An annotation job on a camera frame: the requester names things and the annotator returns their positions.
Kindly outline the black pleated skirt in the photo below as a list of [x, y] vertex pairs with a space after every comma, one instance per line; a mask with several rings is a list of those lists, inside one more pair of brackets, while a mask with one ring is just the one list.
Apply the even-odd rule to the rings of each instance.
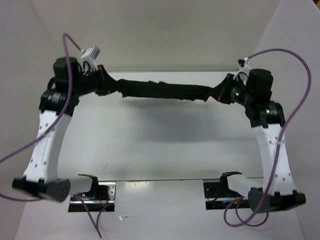
[[176, 99], [176, 100], [202, 100], [207, 101], [210, 97], [220, 100], [220, 95], [226, 87], [222, 82], [216, 87], [190, 84], [172, 84], [153, 81], [134, 81], [113, 79], [104, 69], [100, 70], [102, 86], [106, 94], [119, 92], [125, 97], [153, 98], [153, 99]]

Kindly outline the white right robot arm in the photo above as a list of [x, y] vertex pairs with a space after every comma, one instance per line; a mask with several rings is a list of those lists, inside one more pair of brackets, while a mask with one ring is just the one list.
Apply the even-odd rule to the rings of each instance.
[[282, 106], [271, 99], [273, 76], [265, 69], [253, 69], [247, 81], [228, 74], [221, 83], [218, 100], [244, 107], [254, 131], [262, 163], [263, 183], [259, 184], [239, 171], [224, 172], [219, 191], [229, 197], [233, 193], [244, 197], [252, 211], [278, 212], [306, 203], [304, 193], [297, 191], [285, 146], [285, 116]]

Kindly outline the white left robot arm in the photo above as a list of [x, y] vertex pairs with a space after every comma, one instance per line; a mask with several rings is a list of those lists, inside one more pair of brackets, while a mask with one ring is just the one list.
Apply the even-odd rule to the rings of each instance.
[[13, 179], [12, 188], [35, 199], [59, 203], [73, 195], [94, 200], [100, 193], [98, 178], [90, 174], [58, 178], [58, 161], [80, 97], [101, 90], [109, 75], [89, 55], [58, 58], [53, 71], [54, 77], [40, 97], [39, 127], [29, 164], [21, 178]]

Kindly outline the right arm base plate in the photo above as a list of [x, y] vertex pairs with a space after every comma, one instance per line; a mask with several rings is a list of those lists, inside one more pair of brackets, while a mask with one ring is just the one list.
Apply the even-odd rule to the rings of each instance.
[[232, 200], [241, 197], [236, 192], [224, 191], [217, 179], [204, 180], [203, 191], [206, 210], [224, 210]]

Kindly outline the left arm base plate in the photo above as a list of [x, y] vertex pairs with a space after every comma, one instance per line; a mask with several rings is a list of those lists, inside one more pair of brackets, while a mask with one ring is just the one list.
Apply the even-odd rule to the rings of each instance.
[[100, 182], [94, 194], [78, 193], [78, 197], [72, 196], [69, 201], [69, 213], [82, 213], [86, 209], [81, 202], [84, 202], [90, 212], [114, 212], [116, 199], [116, 183]]

